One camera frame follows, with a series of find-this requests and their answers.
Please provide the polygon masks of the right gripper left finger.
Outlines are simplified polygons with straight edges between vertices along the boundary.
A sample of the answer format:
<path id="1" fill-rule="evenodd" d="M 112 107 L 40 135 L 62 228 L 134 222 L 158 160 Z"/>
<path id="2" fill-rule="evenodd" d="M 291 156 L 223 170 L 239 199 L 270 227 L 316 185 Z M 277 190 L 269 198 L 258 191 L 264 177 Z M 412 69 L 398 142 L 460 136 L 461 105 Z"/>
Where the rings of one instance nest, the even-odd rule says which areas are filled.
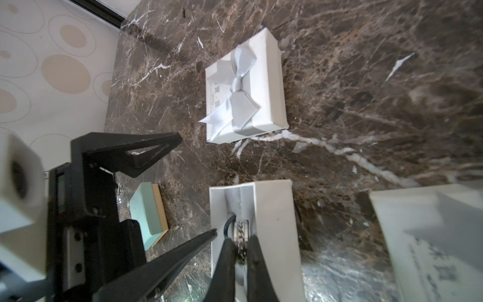
<path id="1" fill-rule="evenodd" d="M 235 258 L 233 240 L 225 239 L 204 302 L 235 301 Z"/>

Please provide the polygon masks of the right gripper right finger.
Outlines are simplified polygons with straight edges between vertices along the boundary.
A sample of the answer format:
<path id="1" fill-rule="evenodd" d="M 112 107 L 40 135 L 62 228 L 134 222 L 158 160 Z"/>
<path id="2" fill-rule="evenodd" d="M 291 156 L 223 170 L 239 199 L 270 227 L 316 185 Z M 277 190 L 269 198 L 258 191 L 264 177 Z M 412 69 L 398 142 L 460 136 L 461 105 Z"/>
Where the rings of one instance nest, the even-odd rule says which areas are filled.
<path id="1" fill-rule="evenodd" d="M 247 249 L 247 299 L 249 302 L 279 302 L 255 235 L 250 237 Z"/>

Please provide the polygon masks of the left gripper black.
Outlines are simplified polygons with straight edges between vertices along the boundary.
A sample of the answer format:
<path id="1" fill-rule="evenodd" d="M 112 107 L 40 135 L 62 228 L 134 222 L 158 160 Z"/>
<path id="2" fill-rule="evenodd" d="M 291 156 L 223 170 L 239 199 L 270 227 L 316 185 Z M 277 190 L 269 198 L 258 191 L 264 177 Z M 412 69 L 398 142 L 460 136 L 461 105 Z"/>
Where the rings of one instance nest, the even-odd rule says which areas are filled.
<path id="1" fill-rule="evenodd" d="M 217 237 L 217 230 L 209 230 L 146 263 L 139 223 L 119 220 L 118 186 L 109 172 L 135 178 L 181 143 L 177 132 L 91 132 L 71 141 L 71 164 L 49 171 L 47 243 L 51 250 L 46 301 L 91 301 L 92 296 L 93 301 L 140 301 L 157 287 L 163 293 L 191 259 Z M 83 186 L 74 186 L 72 169 L 86 175 Z M 79 263 L 81 270 L 72 268 L 70 272 L 86 280 L 64 289 L 69 272 L 68 230 L 73 231 L 73 242 L 83 245 L 84 256 Z"/>

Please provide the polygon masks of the white lift-off box base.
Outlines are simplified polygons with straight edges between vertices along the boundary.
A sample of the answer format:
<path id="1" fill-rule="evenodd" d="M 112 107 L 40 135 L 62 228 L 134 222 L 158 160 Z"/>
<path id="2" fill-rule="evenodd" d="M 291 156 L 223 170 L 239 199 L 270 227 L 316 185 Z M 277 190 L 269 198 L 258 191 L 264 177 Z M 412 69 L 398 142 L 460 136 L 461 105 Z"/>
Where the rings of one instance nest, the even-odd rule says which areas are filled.
<path id="1" fill-rule="evenodd" d="M 249 182 L 210 188 L 211 226 L 218 236 L 211 244 L 215 269 L 224 241 L 223 228 L 231 216 L 247 221 L 249 234 L 261 251 L 280 301 L 305 301 L 293 183 L 289 179 Z"/>

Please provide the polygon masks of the white gift box grey bow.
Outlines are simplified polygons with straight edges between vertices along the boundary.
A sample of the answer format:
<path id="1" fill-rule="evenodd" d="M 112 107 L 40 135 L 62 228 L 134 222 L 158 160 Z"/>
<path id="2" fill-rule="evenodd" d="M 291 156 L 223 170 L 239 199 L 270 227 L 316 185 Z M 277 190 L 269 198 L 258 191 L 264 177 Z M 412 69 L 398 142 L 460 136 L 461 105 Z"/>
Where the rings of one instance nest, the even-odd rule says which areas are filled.
<path id="1" fill-rule="evenodd" d="M 264 28 L 206 68 L 206 140 L 232 143 L 289 127 L 282 53 Z"/>

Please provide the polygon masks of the white lift-off box lid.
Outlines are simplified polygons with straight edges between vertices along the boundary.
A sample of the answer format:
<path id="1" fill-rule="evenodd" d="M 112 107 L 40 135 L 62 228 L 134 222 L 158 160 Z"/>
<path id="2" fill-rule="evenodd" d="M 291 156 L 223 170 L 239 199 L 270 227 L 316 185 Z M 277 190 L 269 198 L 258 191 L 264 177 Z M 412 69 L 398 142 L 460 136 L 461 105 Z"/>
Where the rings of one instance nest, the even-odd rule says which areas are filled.
<path id="1" fill-rule="evenodd" d="M 482 301 L 482 181 L 375 191 L 403 301 Z"/>

